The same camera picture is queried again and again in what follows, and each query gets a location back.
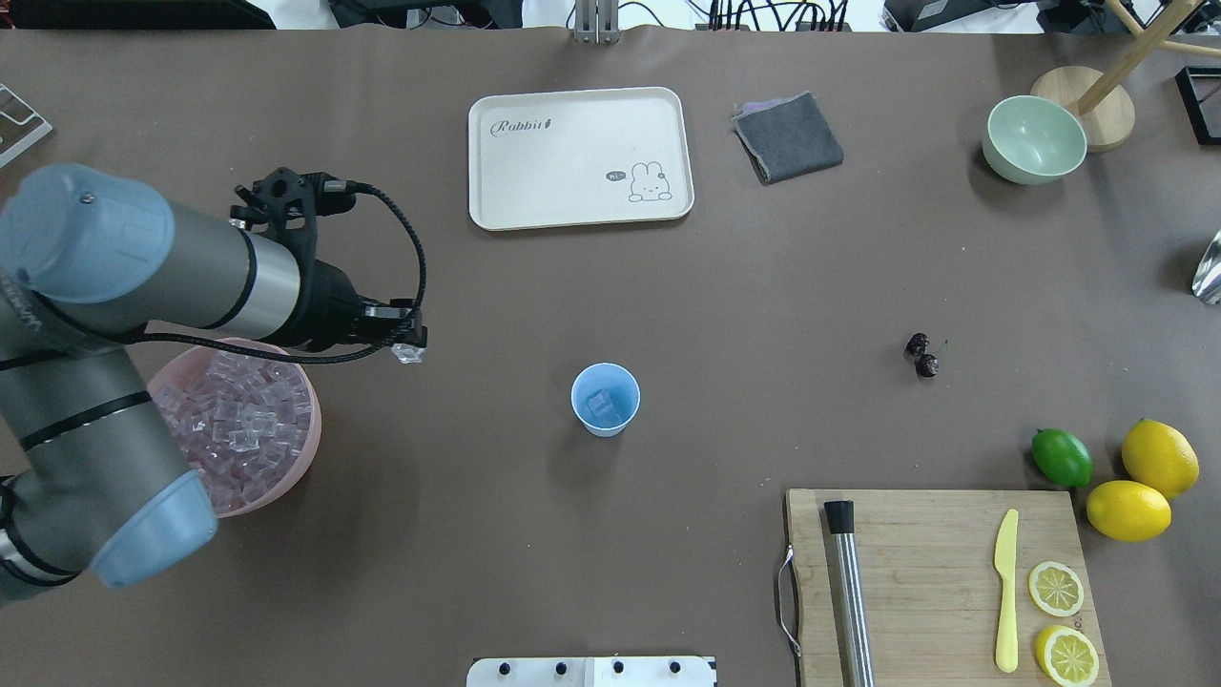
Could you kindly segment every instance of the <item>green bowl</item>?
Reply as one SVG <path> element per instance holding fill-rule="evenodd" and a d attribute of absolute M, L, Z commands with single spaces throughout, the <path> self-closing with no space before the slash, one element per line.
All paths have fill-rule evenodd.
<path fill-rule="evenodd" d="M 1085 129 L 1046 98 L 1006 98 L 988 115 L 984 159 L 1013 183 L 1055 181 L 1085 159 Z"/>

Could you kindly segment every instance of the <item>rabbit cartoon drawing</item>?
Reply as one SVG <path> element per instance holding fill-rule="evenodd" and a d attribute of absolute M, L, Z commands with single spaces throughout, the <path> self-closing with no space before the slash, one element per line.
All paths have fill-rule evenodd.
<path fill-rule="evenodd" d="M 628 200 L 669 200 L 673 196 L 661 162 L 636 162 L 631 166 L 631 195 Z"/>

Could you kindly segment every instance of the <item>wooden cutting board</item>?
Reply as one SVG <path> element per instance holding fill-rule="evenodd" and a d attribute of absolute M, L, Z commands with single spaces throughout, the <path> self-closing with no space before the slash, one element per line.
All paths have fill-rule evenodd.
<path fill-rule="evenodd" d="M 1085 560 L 1068 494 L 1062 492 L 952 492 L 791 489 L 789 541 L 797 581 L 805 687 L 842 685 L 840 646 L 828 565 L 834 558 L 822 504 L 856 504 L 873 674 L 883 687 L 1055 687 L 1034 660 L 1034 636 L 1048 625 L 1073 626 L 1098 649 L 1098 687 L 1110 687 Z M 996 530 L 1017 509 L 1017 671 L 994 663 L 1000 577 L 993 569 Z M 1073 617 L 1038 609 L 1027 576 L 1042 561 L 1060 561 L 1081 577 L 1085 603 Z"/>

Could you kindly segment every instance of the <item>lemon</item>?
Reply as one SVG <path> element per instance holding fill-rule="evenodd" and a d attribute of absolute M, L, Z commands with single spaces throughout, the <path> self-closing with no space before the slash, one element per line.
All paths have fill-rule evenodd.
<path fill-rule="evenodd" d="M 1056 617 L 1068 617 L 1085 603 L 1085 586 L 1065 564 L 1043 561 L 1034 566 L 1029 577 L 1031 598 L 1043 613 Z"/>
<path fill-rule="evenodd" d="M 1072 627 L 1044 627 L 1034 638 L 1034 658 L 1043 672 L 1062 687 L 1085 687 L 1098 680 L 1098 652 Z"/>
<path fill-rule="evenodd" d="M 1111 539 L 1144 542 L 1170 527 L 1170 504 L 1153 487 L 1112 480 L 1085 498 L 1085 517 Z"/>
<path fill-rule="evenodd" d="M 1181 432 L 1155 420 L 1142 420 L 1123 438 L 1123 467 L 1140 484 L 1173 499 L 1200 477 L 1200 461 Z"/>

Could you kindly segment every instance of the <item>lemon slice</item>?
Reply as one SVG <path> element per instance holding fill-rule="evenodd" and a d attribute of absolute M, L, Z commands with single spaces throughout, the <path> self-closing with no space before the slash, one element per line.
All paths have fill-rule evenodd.
<path fill-rule="evenodd" d="M 1065 564 L 1043 561 L 1031 571 L 1031 598 L 1045 614 L 1068 617 L 1085 603 L 1085 586 Z"/>
<path fill-rule="evenodd" d="M 1050 625 L 1034 638 L 1034 658 L 1061 687 L 1087 687 L 1098 680 L 1098 652 L 1072 627 Z"/>

